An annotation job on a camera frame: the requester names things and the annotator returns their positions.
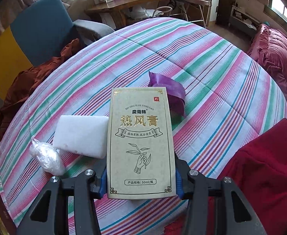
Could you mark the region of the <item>red cloth bottom right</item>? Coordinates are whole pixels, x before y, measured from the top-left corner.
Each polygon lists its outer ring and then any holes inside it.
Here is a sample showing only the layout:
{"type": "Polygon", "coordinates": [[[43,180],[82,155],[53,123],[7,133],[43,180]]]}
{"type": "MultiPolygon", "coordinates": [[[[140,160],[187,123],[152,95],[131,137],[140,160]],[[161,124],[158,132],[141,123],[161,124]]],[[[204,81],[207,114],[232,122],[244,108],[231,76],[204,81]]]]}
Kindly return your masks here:
{"type": "MultiPolygon", "coordinates": [[[[240,148],[218,176],[230,177],[253,207],[266,234],[287,234],[287,120],[240,148]]],[[[182,234],[185,216],[165,234],[182,234]]]]}

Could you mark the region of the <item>pink bed quilt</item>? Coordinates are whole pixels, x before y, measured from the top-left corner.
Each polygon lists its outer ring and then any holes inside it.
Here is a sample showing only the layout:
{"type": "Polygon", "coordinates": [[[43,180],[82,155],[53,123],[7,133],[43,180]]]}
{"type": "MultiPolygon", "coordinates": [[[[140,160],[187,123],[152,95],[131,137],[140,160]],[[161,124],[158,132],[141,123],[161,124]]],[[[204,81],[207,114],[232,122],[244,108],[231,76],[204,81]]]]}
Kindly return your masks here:
{"type": "Polygon", "coordinates": [[[260,24],[247,54],[280,87],[287,101],[287,37],[281,31],[260,24]]]}

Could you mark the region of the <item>striped pink green bedsheet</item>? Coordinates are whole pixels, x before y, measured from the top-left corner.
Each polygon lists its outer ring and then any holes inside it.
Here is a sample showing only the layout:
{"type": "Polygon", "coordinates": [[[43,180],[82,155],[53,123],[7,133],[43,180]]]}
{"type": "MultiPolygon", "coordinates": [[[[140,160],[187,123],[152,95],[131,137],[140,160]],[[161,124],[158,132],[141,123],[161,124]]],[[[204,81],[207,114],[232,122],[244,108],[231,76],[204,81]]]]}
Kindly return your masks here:
{"type": "Polygon", "coordinates": [[[14,226],[39,196],[65,203],[63,234],[96,208],[101,234],[159,234],[187,209],[176,159],[216,178],[287,118],[284,94],[242,50],[196,24],[148,19],[63,63],[0,142],[0,195],[14,226]]]}

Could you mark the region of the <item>cream herbal cream box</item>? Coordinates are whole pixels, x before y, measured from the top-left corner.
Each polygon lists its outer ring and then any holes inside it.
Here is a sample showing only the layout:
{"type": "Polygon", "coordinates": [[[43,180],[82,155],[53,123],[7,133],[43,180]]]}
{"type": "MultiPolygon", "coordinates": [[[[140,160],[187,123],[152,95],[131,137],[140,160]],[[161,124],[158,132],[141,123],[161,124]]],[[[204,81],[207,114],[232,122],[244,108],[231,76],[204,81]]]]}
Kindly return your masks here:
{"type": "Polygon", "coordinates": [[[108,198],[147,200],[175,196],[175,158],[166,88],[112,89],[106,167],[108,198]]]}

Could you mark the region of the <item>wooden side table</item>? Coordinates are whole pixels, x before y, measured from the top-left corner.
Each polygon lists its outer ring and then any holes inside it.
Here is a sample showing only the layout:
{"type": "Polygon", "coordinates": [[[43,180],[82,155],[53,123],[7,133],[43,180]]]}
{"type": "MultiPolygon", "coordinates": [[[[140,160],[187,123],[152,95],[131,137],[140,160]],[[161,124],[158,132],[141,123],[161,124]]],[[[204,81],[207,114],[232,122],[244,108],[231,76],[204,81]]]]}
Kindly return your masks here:
{"type": "Polygon", "coordinates": [[[121,29],[127,26],[126,17],[122,13],[123,9],[128,9],[134,7],[135,5],[146,4],[150,2],[159,2],[159,1],[168,1],[168,0],[114,0],[109,3],[101,3],[94,6],[90,6],[85,9],[85,14],[90,18],[93,17],[93,14],[100,13],[109,13],[115,23],[117,29],[121,29]]]}

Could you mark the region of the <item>metal frame stand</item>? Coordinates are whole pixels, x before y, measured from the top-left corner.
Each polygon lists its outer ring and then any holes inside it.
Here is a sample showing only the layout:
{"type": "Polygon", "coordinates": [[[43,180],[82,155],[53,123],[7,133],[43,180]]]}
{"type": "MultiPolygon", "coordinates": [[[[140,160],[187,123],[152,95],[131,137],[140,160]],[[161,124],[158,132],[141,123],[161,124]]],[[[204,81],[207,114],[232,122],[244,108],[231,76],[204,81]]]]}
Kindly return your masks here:
{"type": "Polygon", "coordinates": [[[209,8],[211,6],[210,0],[172,0],[178,2],[179,13],[172,14],[172,16],[181,15],[183,19],[190,23],[201,23],[204,28],[206,28],[208,18],[204,17],[204,8],[209,8]],[[190,20],[188,10],[192,7],[193,9],[198,9],[200,12],[200,19],[190,20]]]}

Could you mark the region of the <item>white plastic wrapped ball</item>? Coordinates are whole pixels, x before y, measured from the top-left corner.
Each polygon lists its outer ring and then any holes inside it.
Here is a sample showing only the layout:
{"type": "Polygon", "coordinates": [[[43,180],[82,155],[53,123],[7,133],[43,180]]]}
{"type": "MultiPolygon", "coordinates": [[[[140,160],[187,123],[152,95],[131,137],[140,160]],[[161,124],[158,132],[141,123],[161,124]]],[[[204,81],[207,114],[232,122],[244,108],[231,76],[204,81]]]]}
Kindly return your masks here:
{"type": "Polygon", "coordinates": [[[40,142],[33,138],[29,152],[45,172],[53,176],[63,176],[65,174],[65,166],[58,149],[54,148],[51,144],[40,142]]]}

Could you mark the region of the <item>dark red crumpled cloth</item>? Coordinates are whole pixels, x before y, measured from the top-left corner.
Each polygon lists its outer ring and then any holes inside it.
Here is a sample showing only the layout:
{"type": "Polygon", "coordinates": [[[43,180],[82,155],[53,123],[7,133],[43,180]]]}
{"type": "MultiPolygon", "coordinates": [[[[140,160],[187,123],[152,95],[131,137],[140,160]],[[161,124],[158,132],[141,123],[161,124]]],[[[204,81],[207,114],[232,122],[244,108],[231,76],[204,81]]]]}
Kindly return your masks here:
{"type": "Polygon", "coordinates": [[[45,81],[52,72],[60,67],[65,61],[77,54],[82,49],[78,38],[68,43],[60,53],[59,57],[52,57],[50,60],[37,67],[30,67],[20,72],[8,89],[4,104],[0,109],[0,142],[7,131],[13,118],[33,94],[35,89],[45,81]]]}

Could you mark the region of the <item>white foam sponge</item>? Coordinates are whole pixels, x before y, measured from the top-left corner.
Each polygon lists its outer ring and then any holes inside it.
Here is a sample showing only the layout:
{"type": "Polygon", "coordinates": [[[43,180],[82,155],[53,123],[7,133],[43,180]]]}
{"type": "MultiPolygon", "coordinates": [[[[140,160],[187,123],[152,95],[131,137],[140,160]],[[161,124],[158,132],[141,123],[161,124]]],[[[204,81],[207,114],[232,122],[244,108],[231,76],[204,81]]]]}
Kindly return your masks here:
{"type": "Polygon", "coordinates": [[[107,152],[107,116],[60,116],[53,147],[62,151],[103,159],[107,152]]]}

